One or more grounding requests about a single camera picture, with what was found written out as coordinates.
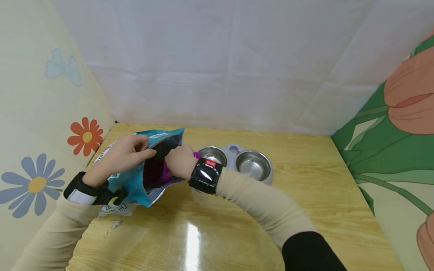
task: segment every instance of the hand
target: hand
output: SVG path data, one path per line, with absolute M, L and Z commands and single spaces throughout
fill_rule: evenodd
M 184 179 L 190 179 L 197 163 L 197 158 L 194 157 L 190 146 L 179 146 L 172 149 L 164 160 L 172 175 Z
M 102 159 L 83 176 L 83 182 L 98 187 L 111 175 L 137 166 L 157 153 L 147 147 L 148 137 L 145 135 L 131 134 L 120 137 Z

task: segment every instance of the black wristband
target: black wristband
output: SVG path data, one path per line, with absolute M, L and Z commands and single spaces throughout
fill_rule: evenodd
M 106 190 L 109 186 L 109 182 L 106 181 L 102 185 L 98 187 L 91 187 L 88 186 L 83 182 L 83 176 L 86 174 L 86 172 L 79 172 L 74 179 L 69 183 L 69 185 L 65 188 L 65 191 L 63 194 L 65 195 L 65 198 L 68 198 L 69 195 L 74 191 L 74 189 L 77 189 L 78 191 L 89 195 L 89 196 L 99 196 L 101 193 Z
M 200 158 L 193 169 L 188 185 L 193 189 L 213 195 L 216 193 L 222 169 L 223 166 L 219 163 Z
M 86 174 L 86 172 L 79 172 L 65 188 L 63 195 L 66 199 L 74 190 L 78 190 L 89 196 L 96 196 L 96 200 L 93 205 L 107 205 L 113 198 L 116 198 L 113 204 L 119 205 L 128 196 L 128 192 L 122 188 L 116 190 L 115 192 L 110 191 L 108 180 L 98 187 L 88 186 L 87 184 L 83 183 L 84 174 Z

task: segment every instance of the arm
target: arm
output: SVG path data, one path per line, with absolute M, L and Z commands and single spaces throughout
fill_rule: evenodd
M 73 203 L 62 193 L 54 213 L 24 248 L 12 270 L 65 270 L 77 242 L 100 210 L 101 205 Z
M 147 149 L 148 137 L 127 135 L 118 139 L 109 152 L 83 176 L 90 190 L 100 187 L 114 173 L 133 168 L 156 154 Z M 57 201 L 57 208 L 28 244 L 12 270 L 65 270 L 77 242 L 102 205 L 92 205 L 96 196 L 70 186 Z
M 223 168 L 216 195 L 259 223 L 282 252 L 286 270 L 346 270 L 312 221 L 282 191 Z

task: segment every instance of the table surface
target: table surface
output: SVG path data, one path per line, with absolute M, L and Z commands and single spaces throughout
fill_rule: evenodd
M 92 161 L 116 138 L 177 127 L 115 124 Z M 187 128 L 198 149 L 237 143 L 265 153 L 273 186 L 294 198 L 348 270 L 402 270 L 379 224 L 329 137 Z M 123 223 L 111 229 L 113 220 Z M 236 205 L 190 189 L 169 187 L 133 216 L 95 219 L 78 243 L 70 270 L 284 270 L 277 247 Z

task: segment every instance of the white curtain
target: white curtain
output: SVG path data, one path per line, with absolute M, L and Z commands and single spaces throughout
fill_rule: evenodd
M 433 0 L 53 0 L 118 121 L 332 134 Z

